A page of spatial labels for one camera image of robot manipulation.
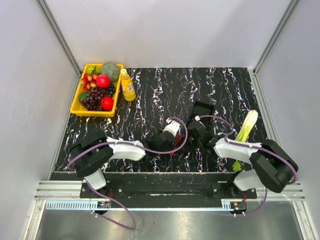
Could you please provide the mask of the red leather card holder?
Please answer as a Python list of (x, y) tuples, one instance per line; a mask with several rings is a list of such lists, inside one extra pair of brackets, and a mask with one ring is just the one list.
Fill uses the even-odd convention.
[(182, 136), (180, 134), (177, 134), (176, 135), (176, 138), (175, 138), (175, 141), (173, 143), (173, 149), (172, 150), (175, 150), (179, 147), (179, 142), (181, 141), (182, 139)]

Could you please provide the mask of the black card dispenser box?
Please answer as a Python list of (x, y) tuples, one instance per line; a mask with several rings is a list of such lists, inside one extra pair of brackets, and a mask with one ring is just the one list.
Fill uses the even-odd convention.
[[(191, 123), (195, 122), (196, 116), (204, 116), (204, 115), (212, 115), (214, 113), (215, 106), (213, 104), (208, 104), (201, 101), (195, 101), (192, 107), (192, 110), (190, 112), (187, 125), (189, 126)], [(208, 117), (205, 117), (200, 120), (205, 129), (209, 130), (211, 127), (211, 119)]]

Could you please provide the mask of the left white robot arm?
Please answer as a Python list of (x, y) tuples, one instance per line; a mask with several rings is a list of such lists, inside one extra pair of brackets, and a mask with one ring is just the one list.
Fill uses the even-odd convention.
[(145, 141), (126, 141), (106, 137), (102, 133), (74, 145), (69, 150), (71, 161), (67, 169), (74, 170), (91, 186), (91, 192), (98, 198), (107, 195), (109, 186), (102, 172), (108, 160), (125, 159), (140, 161), (153, 155), (174, 153), (174, 145), (181, 124), (175, 118), (166, 121), (165, 128), (155, 137)]

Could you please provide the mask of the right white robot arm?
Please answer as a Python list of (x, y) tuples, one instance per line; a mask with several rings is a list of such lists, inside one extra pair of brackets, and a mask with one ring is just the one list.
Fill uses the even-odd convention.
[(299, 170), (295, 161), (276, 143), (267, 139), (263, 143), (247, 143), (231, 140), (228, 135), (216, 136), (200, 119), (187, 126), (191, 145), (216, 158), (229, 158), (250, 164), (252, 169), (241, 171), (227, 186), (228, 194), (239, 198), (246, 190), (265, 187), (281, 193), (297, 180)]

